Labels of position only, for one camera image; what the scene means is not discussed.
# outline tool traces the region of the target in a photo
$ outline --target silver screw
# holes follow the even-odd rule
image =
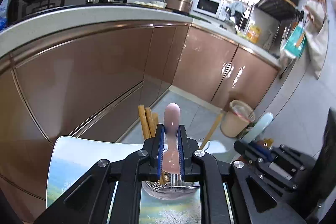
[[[197,157],[203,157],[205,155],[205,152],[203,150],[196,150],[194,154]]]
[[[139,157],[144,157],[148,154],[148,152],[147,152],[147,150],[141,149],[141,150],[138,151],[137,154],[138,154]]]
[[[106,165],[108,165],[108,163],[109,163],[108,160],[105,160],[105,159],[104,160],[99,160],[98,161],[98,166],[99,167],[105,167]]]
[[[233,165],[237,168],[243,168],[244,167],[244,163],[240,160],[236,160]]]

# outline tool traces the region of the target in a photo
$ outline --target countertop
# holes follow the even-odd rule
[[[36,17],[12,25],[0,32],[0,57],[29,41],[60,30],[93,23],[120,20],[165,20],[187,22],[192,24],[192,26],[225,37],[228,40],[239,44],[249,52],[267,60],[275,67],[280,68],[279,61],[268,52],[216,25],[164,10],[109,5],[69,7],[68,9],[65,8],[37,15]]]

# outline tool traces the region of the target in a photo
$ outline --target brown cabinet door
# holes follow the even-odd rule
[[[53,142],[143,80],[151,36],[152,28],[93,34],[16,68],[28,104]]]
[[[212,104],[227,108],[232,100],[242,100],[253,109],[258,105],[278,71],[248,51],[238,48]]]
[[[11,71],[0,76],[0,174],[45,198],[53,147],[31,119]]]
[[[115,142],[138,118],[142,88],[135,90],[88,128],[80,138]]]
[[[0,178],[0,188],[19,219],[27,223],[45,211],[45,200],[29,195]]]
[[[173,83],[177,65],[179,63],[189,26],[177,26],[170,47],[165,69],[163,71],[162,83],[159,96],[164,93]]]
[[[170,47],[176,27],[155,27],[148,52],[141,103],[150,106],[159,96]]]
[[[173,85],[210,102],[237,46],[190,28]]]

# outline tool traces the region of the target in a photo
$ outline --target trash can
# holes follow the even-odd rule
[[[248,104],[233,100],[230,102],[230,110],[224,116],[220,129],[225,136],[234,138],[254,120],[253,109]]]

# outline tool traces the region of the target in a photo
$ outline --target white microwave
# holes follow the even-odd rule
[[[222,0],[195,0],[193,3],[193,11],[218,18],[222,6]]]

